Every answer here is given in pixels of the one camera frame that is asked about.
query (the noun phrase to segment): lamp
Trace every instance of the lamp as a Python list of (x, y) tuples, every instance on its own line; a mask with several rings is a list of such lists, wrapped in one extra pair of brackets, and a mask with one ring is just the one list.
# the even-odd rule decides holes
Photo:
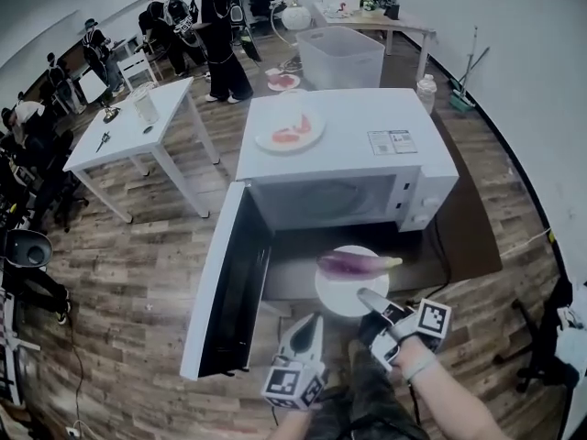
[(279, 39), (285, 42), (287, 45), (294, 47), (295, 44), (292, 44), (285, 38), (282, 38), (282, 35), (277, 32), (277, 28), (275, 27), (275, 22), (273, 21), (273, 14), (275, 13), (275, 8), (286, 4), (287, 7), (283, 10), (282, 13), (282, 23), (283, 25), (292, 31), (301, 31), (302, 29), (306, 29), (310, 27), (312, 23), (312, 15), (310, 11), (305, 7), (301, 6), (298, 3), (298, 0), (278, 0), (276, 2), (271, 2), (271, 27), (273, 31), (277, 35)]
[(100, 77), (95, 73), (95, 71), (90, 70), (87, 72), (81, 79), (80, 79), (80, 86), (82, 87), (83, 95), (85, 96), (85, 100), (88, 103), (93, 103), (97, 99), (100, 99), (100, 104), (105, 109), (106, 114), (104, 116), (104, 123), (108, 124), (111, 122), (118, 113), (120, 109), (117, 107), (110, 107), (109, 103), (105, 100), (103, 94), (108, 91), (108, 87), (104, 84), (104, 82), (100, 79)]

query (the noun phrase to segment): white plate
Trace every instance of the white plate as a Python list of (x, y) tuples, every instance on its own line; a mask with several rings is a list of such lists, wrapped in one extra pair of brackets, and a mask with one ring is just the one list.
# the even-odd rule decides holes
[(298, 77), (297, 75), (291, 75), (291, 74), (286, 74), (288, 77), (292, 77), (293, 78), (293, 85), (291, 86), (281, 86), (280, 84), (272, 84), (267, 82), (267, 86), (269, 86), (274, 92), (286, 92), (287, 90), (292, 90), (293, 88), (295, 88), (296, 86), (299, 86), (300, 84), (300, 77)]
[[(279, 143), (273, 140), (273, 134), (283, 128), (300, 126), (302, 123), (302, 116), (306, 116), (312, 126), (312, 130), (307, 134), (296, 134), (299, 135), (299, 140), (292, 143)], [(302, 150), (309, 149), (312, 147), (324, 134), (326, 128), (326, 122), (321, 115), (309, 108), (303, 108), (302, 106), (294, 109), (291, 113), (282, 113), (282, 119), (279, 124), (275, 124), (273, 130), (268, 130), (263, 134), (259, 134), (255, 137), (257, 145), (269, 152), (278, 154), (298, 153)]]
[[(347, 251), (362, 256), (377, 256), (370, 249), (361, 246), (343, 246), (338, 247), (336, 251)], [(320, 302), (331, 312), (348, 318), (358, 318), (370, 312), (357, 296), (359, 289), (371, 289), (382, 297), (387, 297), (389, 291), (388, 274), (371, 280), (331, 280), (320, 269), (316, 269), (315, 283)]]
[(287, 90), (286, 92), (279, 93), (279, 96), (283, 96), (284, 94), (299, 94), (299, 93), (307, 93), (307, 90), (304, 88), (292, 88), (291, 90)]

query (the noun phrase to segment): person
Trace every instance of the person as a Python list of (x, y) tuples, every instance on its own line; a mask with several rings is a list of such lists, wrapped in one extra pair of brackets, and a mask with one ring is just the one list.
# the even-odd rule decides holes
[(210, 94), (205, 100), (228, 101), (231, 104), (253, 95), (247, 74), (232, 51), (229, 0), (192, 0), (190, 13), (193, 29), (204, 42), (210, 70)]
[(35, 101), (23, 101), (14, 109), (5, 107), (2, 110), (2, 121), (5, 127), (14, 135), (15, 142), (23, 146), (31, 129), (42, 128), (46, 133), (52, 132), (54, 118), (49, 109)]
[(80, 103), (80, 99), (77, 97), (65, 60), (56, 59), (55, 54), (51, 52), (47, 56), (47, 62), (49, 63), (47, 78), (51, 85), (53, 85), (53, 88), (55, 88), (57, 95), (71, 110), (77, 114), (81, 114), (85, 111), (85, 106)]
[[(332, 397), (320, 410), (288, 412), (271, 440), (428, 440), (394, 398), (382, 366), (359, 341), (349, 345), (352, 399)], [(449, 440), (507, 440), (487, 407), (440, 365), (418, 336), (401, 344), (394, 360)]]
[(125, 90), (125, 85), (118, 72), (114, 56), (110, 53), (107, 44), (110, 39), (106, 38), (98, 24), (93, 18), (85, 22), (85, 36), (82, 39), (83, 57), (90, 68), (108, 86), (113, 96), (118, 96)]
[[(177, 2), (179, 6), (187, 7), (182, 0), (172, 1)], [(163, 47), (167, 48), (167, 57), (175, 70), (175, 76), (183, 77), (187, 74), (184, 53), (198, 66), (204, 64), (205, 58), (201, 48), (189, 46), (173, 32), (175, 23), (165, 16), (165, 7), (169, 8), (172, 1), (150, 0), (147, 11), (138, 18), (138, 24), (141, 29), (144, 28), (146, 42), (156, 38)]]
[[(41, 269), (17, 268), (6, 260), (2, 271), (4, 273), (2, 287), (5, 291), (15, 295), (21, 302), (57, 314), (57, 322), (60, 325), (67, 323), (67, 315), (72, 309), (72, 304), (70, 293), (63, 285), (57, 283)], [(27, 281), (36, 283), (50, 295), (33, 291), (27, 285)]]

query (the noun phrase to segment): white microwave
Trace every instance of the white microwave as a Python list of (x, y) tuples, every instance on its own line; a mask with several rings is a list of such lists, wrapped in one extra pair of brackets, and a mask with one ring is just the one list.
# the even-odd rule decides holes
[[(325, 119), (321, 138), (294, 154), (260, 148), (256, 137), (292, 105)], [(413, 90), (253, 100), (200, 278), (182, 376), (245, 369), (261, 297), (313, 298), (316, 256), (347, 244), (384, 254), (392, 233), (426, 228), (458, 177)]]

